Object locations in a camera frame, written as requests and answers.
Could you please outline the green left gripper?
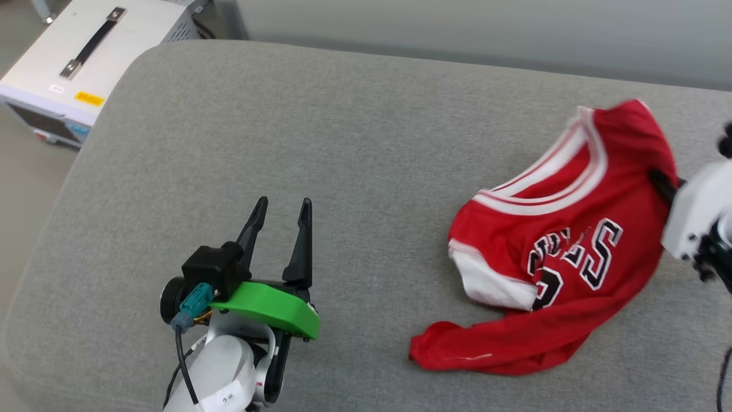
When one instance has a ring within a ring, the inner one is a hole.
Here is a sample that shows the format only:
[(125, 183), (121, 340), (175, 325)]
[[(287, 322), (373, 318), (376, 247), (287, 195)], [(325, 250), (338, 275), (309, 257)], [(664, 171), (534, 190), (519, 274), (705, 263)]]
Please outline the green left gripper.
[[(242, 250), (240, 266), (245, 271), (249, 271), (267, 208), (268, 198), (260, 197), (236, 240)], [(297, 288), (309, 288), (313, 284), (313, 203), (310, 198), (303, 199), (297, 225), (299, 232), (295, 247), (289, 264), (283, 270), (282, 280)], [(215, 300), (210, 307), (218, 311), (227, 310), (238, 318), (263, 323), (300, 338), (319, 338), (319, 314), (302, 298), (272, 285), (243, 282), (227, 302)]]

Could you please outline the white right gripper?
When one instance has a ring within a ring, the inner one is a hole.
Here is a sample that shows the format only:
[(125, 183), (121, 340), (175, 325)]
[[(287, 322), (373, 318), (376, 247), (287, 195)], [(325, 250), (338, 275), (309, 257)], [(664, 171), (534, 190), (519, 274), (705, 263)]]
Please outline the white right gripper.
[(677, 260), (693, 258), (704, 235), (719, 238), (730, 250), (731, 161), (707, 164), (686, 183), (659, 169), (649, 180), (670, 208), (662, 235), (664, 249)]

